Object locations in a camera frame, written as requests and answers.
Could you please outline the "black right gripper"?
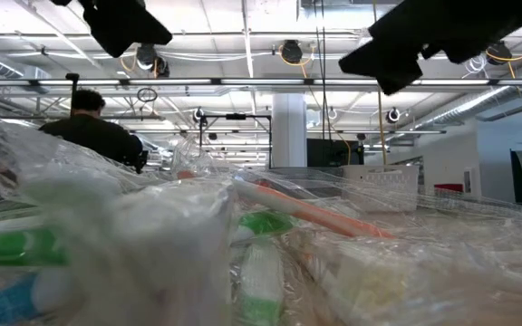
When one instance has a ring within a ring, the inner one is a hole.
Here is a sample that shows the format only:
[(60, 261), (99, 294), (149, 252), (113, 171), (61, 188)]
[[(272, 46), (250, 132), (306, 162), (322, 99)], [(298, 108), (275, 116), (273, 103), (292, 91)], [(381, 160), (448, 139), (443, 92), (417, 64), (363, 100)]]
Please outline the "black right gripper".
[(461, 64), (522, 28), (522, 0), (405, 0), (368, 28), (371, 40), (339, 60), (392, 95), (422, 76), (420, 57)]

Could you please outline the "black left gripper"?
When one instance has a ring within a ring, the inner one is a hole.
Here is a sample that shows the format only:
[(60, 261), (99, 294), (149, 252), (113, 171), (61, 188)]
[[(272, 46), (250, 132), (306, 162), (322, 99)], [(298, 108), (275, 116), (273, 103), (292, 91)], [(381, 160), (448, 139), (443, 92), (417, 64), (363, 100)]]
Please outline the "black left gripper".
[(136, 0), (82, 0), (83, 19), (101, 48), (119, 58), (133, 43), (168, 44), (173, 34)]

